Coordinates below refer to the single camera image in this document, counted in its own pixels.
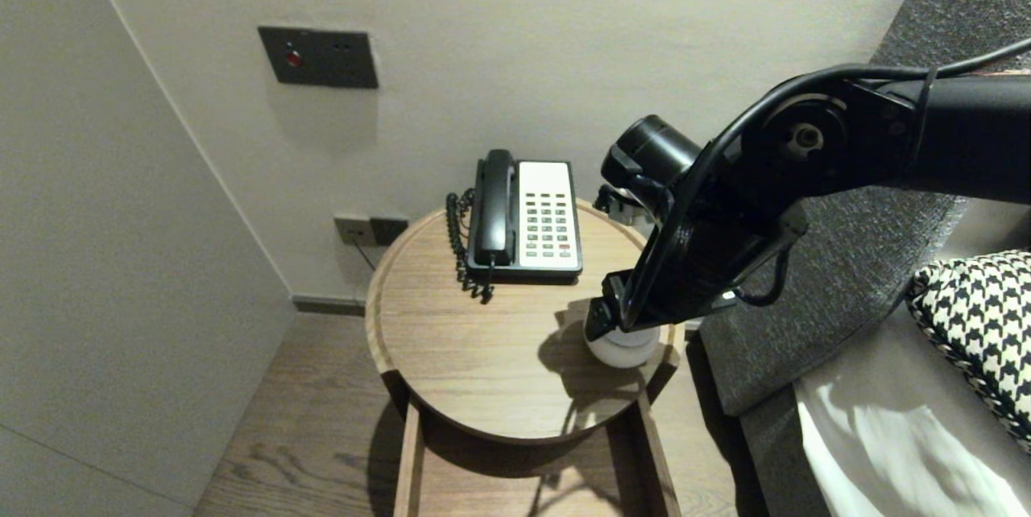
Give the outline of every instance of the black cable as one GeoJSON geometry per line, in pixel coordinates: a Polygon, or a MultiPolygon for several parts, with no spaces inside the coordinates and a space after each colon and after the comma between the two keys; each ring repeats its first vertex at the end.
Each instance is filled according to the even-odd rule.
{"type": "Polygon", "coordinates": [[[1024,54],[1028,51],[1031,51],[1031,38],[1025,38],[1013,42],[1008,46],[1003,46],[999,50],[989,52],[988,54],[974,56],[973,58],[967,58],[966,60],[953,62],[950,65],[942,66],[938,68],[938,77],[947,78],[950,76],[966,74],[995,62],[1005,60],[1006,58],[1012,58],[1013,56],[1024,54]]]}
{"type": "MultiPolygon", "coordinates": [[[[920,119],[917,122],[917,136],[913,139],[912,147],[913,153],[919,153],[920,147],[924,142],[924,129],[927,128],[927,101],[931,98],[931,88],[934,86],[934,80],[938,77],[940,71],[939,68],[931,68],[931,71],[924,78],[924,85],[920,88],[920,98],[917,99],[917,116],[920,119]]],[[[905,169],[906,174],[914,172],[917,160],[917,157],[912,157],[909,160],[908,168],[905,169]]]]}
{"type": "Polygon", "coordinates": [[[365,255],[365,251],[364,251],[364,250],[362,249],[362,246],[360,246],[360,245],[358,245],[358,244],[356,243],[356,244],[355,244],[355,249],[357,249],[357,250],[358,250],[358,253],[362,254],[362,258],[364,258],[364,259],[365,259],[365,263],[368,263],[368,264],[369,264],[369,267],[371,267],[371,268],[372,268],[372,270],[373,270],[373,271],[375,271],[375,270],[376,270],[376,265],[375,265],[375,263],[372,263],[372,260],[371,260],[371,259],[369,259],[369,256],[365,255]]]}
{"type": "Polygon", "coordinates": [[[776,256],[776,267],[775,273],[773,276],[773,286],[768,292],[763,295],[750,295],[740,290],[740,288],[734,290],[734,295],[738,299],[747,303],[749,305],[755,305],[756,308],[765,308],[772,304],[777,298],[780,297],[780,292],[784,291],[784,284],[788,282],[788,259],[791,257],[791,248],[784,249],[776,256]]]}
{"type": "Polygon", "coordinates": [[[466,214],[472,208],[472,203],[475,200],[476,191],[474,189],[467,189],[462,196],[459,197],[457,194],[448,193],[447,198],[444,200],[445,215],[447,218],[447,237],[451,241],[452,251],[455,253],[455,271],[456,280],[462,282],[462,291],[470,291],[472,297],[479,297],[483,303],[487,303],[494,296],[494,286],[491,285],[491,278],[494,276],[494,256],[491,256],[491,268],[487,273],[487,282],[484,286],[479,286],[478,283],[472,279],[469,274],[468,267],[468,250],[466,249],[465,240],[468,240],[468,227],[464,223],[466,214]]]}
{"type": "MultiPolygon", "coordinates": [[[[1031,50],[1031,38],[1023,39],[988,54],[942,66],[938,68],[937,77],[951,77],[969,73],[991,63],[1012,58],[1029,50],[1031,50]]],[[[634,266],[631,280],[628,282],[631,293],[627,296],[625,303],[626,314],[623,314],[624,322],[632,325],[637,320],[637,316],[640,315],[641,309],[644,306],[648,290],[652,289],[656,276],[659,274],[659,269],[673,249],[673,239],[676,237],[684,218],[687,216],[688,208],[694,202],[702,185],[709,180],[712,167],[719,158],[723,157],[727,149],[732,146],[746,128],[773,112],[785,100],[797,94],[804,94],[813,87],[828,82],[863,78],[910,80],[926,78],[930,73],[931,68],[913,66],[871,66],[862,64],[832,66],[780,83],[760,98],[758,102],[755,102],[738,115],[723,132],[707,143],[698,159],[695,160],[687,177],[677,184],[673,198],[673,208],[670,211],[667,220],[663,223],[662,229],[655,240],[655,246],[648,246],[648,253],[641,254],[637,265],[634,266]]]]}

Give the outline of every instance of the white bed sheet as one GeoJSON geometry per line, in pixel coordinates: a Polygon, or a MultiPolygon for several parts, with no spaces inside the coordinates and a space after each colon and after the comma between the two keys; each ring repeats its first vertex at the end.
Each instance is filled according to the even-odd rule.
{"type": "MultiPolygon", "coordinates": [[[[1000,241],[1026,221],[1026,205],[971,203],[939,258],[1017,247],[1000,241]]],[[[904,306],[796,381],[795,397],[805,454],[832,514],[1031,512],[1031,456],[904,306]]]]}

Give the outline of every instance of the black robotic arm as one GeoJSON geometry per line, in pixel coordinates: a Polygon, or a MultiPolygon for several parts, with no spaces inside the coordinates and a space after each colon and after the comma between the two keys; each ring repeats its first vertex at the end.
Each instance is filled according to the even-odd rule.
{"type": "Polygon", "coordinates": [[[656,116],[611,147],[602,175],[656,221],[633,269],[592,300],[589,341],[773,303],[800,200],[868,185],[1031,202],[1031,76],[964,75],[1031,38],[941,68],[838,66],[785,82],[704,149],[656,116]],[[776,257],[776,283],[737,287],[776,257]]]}

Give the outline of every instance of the wooden tabletop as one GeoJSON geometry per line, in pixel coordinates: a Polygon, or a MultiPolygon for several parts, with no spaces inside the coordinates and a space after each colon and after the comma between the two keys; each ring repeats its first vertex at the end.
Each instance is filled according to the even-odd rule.
{"type": "Polygon", "coordinates": [[[645,364],[616,369],[584,343],[590,297],[608,271],[633,267],[636,231],[577,201],[584,271],[568,285],[497,284],[479,303],[456,281],[442,211],[412,225],[379,262],[366,331],[380,374],[398,370],[429,408],[483,437],[553,442],[593,428],[634,402],[660,363],[675,358],[674,329],[645,364]]]}

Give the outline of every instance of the gray upholstered headboard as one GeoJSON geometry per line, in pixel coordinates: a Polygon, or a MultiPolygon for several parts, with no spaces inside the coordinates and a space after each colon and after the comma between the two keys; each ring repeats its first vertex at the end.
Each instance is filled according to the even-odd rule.
{"type": "MultiPolygon", "coordinates": [[[[1028,36],[1031,0],[905,0],[871,62],[942,64],[1028,36]]],[[[884,320],[962,209],[955,197],[876,187],[807,200],[809,234],[781,299],[702,324],[724,410],[741,414],[884,320]]],[[[767,266],[749,287],[769,283],[767,266]]]]}

